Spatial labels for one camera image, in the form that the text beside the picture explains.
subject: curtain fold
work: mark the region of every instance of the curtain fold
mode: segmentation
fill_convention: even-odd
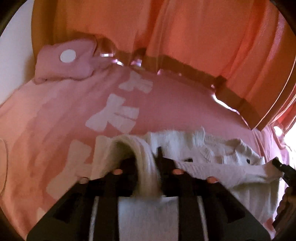
[[[35,56],[45,44],[90,34],[97,53],[124,65],[140,59],[149,71],[214,88],[251,129],[294,123],[296,37],[269,0],[35,1]]]

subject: knit sweater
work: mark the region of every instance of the knit sweater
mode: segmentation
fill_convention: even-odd
[[[138,198],[121,198],[119,202],[121,240],[136,240],[148,233],[148,240],[152,236],[154,240],[178,239],[178,233],[175,234],[178,229],[177,200],[161,198],[153,158],[159,146],[166,158],[175,160],[176,166],[191,176],[218,178],[261,223],[272,217],[282,173],[271,162],[265,164],[264,158],[240,139],[223,140],[206,134],[203,128],[192,133],[164,131],[142,137],[98,136],[90,179],[103,177],[117,168],[124,158],[136,157],[139,181],[135,195]],[[164,222],[163,226],[156,225],[157,222]]]

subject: white panel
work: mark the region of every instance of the white panel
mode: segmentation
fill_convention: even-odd
[[[0,104],[34,76],[31,20],[34,0],[13,16],[0,37]]]

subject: white polka dot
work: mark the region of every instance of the white polka dot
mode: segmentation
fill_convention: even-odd
[[[76,58],[76,52],[73,49],[67,49],[61,53],[60,59],[63,63],[71,63]]]

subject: pink bedsheet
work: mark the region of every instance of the pink bedsheet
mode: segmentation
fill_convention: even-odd
[[[9,149],[0,205],[22,237],[92,162],[95,138],[164,129],[240,138],[266,160],[289,163],[273,128],[249,130],[217,104],[211,91],[170,73],[155,75],[111,65],[83,81],[29,82],[0,108],[0,137]],[[0,152],[0,161],[5,154]]]

